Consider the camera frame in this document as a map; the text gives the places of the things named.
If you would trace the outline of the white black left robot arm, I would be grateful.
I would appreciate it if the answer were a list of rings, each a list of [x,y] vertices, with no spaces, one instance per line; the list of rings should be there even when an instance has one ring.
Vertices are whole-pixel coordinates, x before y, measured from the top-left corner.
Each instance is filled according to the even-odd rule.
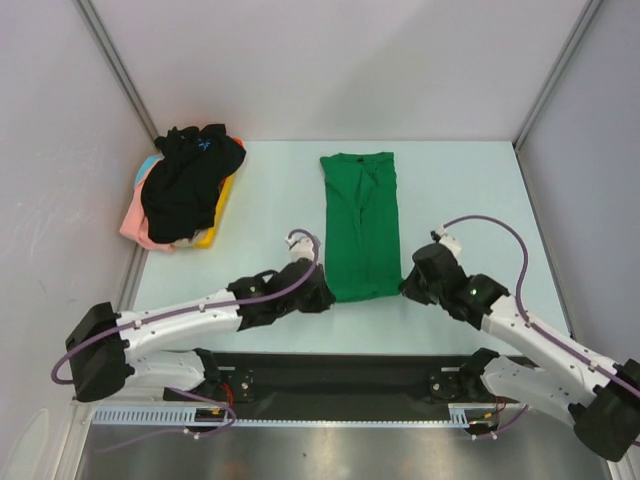
[[[127,389],[161,389],[166,397],[214,397],[221,374],[213,354],[196,343],[204,334],[270,326],[292,313],[316,314],[335,302],[319,262],[319,241],[303,229],[286,239],[289,262],[280,271],[242,277],[196,301],[157,310],[117,312],[92,306],[65,341],[66,353],[51,378],[68,384],[82,403]]]

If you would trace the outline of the green t-shirt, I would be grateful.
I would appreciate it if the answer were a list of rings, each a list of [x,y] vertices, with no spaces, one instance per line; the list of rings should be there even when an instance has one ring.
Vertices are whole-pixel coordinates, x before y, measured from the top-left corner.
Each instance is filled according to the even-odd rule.
[[[391,152],[320,159],[325,272],[339,303],[395,296],[402,281],[397,175]]]

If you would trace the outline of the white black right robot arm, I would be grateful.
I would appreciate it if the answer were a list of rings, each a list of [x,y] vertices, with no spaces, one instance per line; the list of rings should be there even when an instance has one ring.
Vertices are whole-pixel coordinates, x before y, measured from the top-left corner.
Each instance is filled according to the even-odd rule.
[[[468,275],[458,262],[457,239],[444,228],[412,255],[401,294],[447,314],[515,348],[532,367],[488,349],[461,376],[473,401],[491,394],[513,399],[573,429],[596,455],[619,462],[639,443],[639,363],[618,363],[561,335],[524,309],[509,290],[484,274]]]

